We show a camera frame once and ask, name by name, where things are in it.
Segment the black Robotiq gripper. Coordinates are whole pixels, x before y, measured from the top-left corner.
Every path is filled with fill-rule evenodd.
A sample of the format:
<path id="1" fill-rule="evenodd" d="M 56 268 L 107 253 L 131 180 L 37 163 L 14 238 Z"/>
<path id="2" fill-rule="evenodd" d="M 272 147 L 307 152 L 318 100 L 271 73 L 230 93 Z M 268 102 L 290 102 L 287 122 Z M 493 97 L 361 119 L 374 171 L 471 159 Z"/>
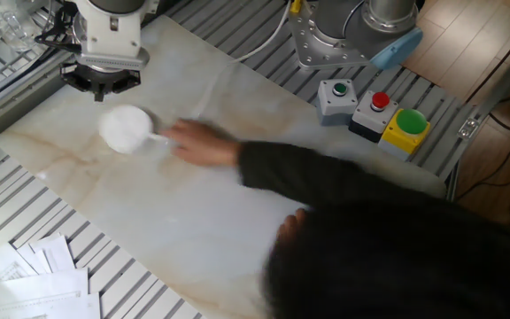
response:
<path id="1" fill-rule="evenodd" d="M 93 93 L 95 102 L 103 102 L 104 95 L 109 93 L 119 94 L 141 84 L 139 71 L 97 71 L 78 63 L 61 64 L 60 76 L 66 84 L 75 89 Z"/>

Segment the person's right hand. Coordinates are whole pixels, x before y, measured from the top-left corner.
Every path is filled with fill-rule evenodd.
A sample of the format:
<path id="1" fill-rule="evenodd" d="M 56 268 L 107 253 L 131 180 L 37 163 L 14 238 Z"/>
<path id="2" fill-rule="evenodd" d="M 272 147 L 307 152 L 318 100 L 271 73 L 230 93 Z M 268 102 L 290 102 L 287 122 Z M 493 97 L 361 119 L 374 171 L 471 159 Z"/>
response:
<path id="1" fill-rule="evenodd" d="M 241 143 L 225 137 L 201 121 L 178 120 L 161 133 L 175 143 L 172 154 L 200 167 L 233 167 Z"/>

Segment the person's left hand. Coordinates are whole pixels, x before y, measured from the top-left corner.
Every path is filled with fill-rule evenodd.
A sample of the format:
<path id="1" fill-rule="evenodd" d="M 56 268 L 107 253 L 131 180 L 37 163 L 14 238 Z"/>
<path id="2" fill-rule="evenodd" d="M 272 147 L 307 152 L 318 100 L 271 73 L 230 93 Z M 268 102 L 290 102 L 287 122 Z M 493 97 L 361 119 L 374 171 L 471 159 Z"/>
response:
<path id="1" fill-rule="evenodd" d="M 277 230 L 276 242 L 279 244 L 287 243 L 293 239 L 302 226 L 306 214 L 304 208 L 299 208 L 294 214 L 288 215 Z"/>

